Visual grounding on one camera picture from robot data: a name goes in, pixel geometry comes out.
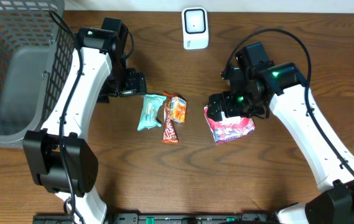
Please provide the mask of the purple snack package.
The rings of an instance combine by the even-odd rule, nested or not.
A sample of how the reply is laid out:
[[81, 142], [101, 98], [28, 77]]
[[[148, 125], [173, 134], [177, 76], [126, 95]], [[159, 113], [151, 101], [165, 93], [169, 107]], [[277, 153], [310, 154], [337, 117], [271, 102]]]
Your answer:
[[228, 141], [246, 136], [255, 130], [254, 121], [251, 118], [232, 117], [226, 118], [221, 112], [221, 121], [214, 121], [207, 116], [208, 105], [204, 107], [204, 116], [216, 144], [223, 144]]

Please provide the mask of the teal snack wrapper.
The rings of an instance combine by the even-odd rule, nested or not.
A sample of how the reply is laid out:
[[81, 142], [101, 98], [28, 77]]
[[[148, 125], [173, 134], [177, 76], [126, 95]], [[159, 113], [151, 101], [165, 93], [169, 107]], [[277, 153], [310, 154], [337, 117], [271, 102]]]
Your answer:
[[158, 121], [157, 116], [160, 107], [166, 100], [166, 96], [163, 95], [144, 95], [143, 106], [137, 127], [138, 131], [143, 129], [151, 129], [154, 127], [161, 127], [161, 123]]

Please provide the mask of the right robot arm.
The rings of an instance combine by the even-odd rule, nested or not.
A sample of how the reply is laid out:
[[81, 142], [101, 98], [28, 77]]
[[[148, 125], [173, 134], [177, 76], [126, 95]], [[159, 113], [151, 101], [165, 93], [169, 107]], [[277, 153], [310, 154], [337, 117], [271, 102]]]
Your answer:
[[236, 53], [237, 67], [223, 79], [231, 89], [209, 97], [211, 121], [237, 117], [276, 116], [287, 128], [307, 160], [320, 195], [275, 213], [279, 223], [354, 223], [354, 155], [344, 146], [319, 110], [306, 79], [292, 62], [275, 65], [262, 43]]

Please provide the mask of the orange chocolate bar wrapper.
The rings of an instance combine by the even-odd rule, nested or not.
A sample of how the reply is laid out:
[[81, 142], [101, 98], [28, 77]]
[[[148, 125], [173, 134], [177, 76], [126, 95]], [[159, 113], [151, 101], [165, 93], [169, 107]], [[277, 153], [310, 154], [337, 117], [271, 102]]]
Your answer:
[[176, 95], [170, 94], [166, 91], [162, 93], [166, 99], [164, 101], [164, 133], [162, 137], [162, 142], [166, 144], [178, 144], [179, 139], [174, 129], [173, 122], [170, 118], [171, 114], [171, 101]]

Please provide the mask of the orange juice carton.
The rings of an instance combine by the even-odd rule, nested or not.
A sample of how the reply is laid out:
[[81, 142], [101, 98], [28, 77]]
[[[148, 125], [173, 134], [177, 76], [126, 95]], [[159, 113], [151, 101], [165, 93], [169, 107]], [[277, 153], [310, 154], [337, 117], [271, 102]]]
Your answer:
[[187, 110], [187, 102], [178, 97], [171, 98], [170, 104], [170, 119], [177, 123], [184, 123]]

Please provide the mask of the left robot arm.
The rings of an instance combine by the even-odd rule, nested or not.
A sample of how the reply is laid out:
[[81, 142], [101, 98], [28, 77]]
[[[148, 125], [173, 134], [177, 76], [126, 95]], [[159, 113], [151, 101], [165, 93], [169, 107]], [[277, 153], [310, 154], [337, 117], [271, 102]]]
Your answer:
[[130, 32], [122, 20], [73, 34], [67, 81], [47, 120], [28, 131], [22, 147], [36, 185], [63, 200], [64, 215], [35, 215], [34, 223], [104, 223], [107, 206], [95, 187], [98, 159], [88, 145], [91, 116], [99, 101], [146, 93], [144, 73], [126, 66]]

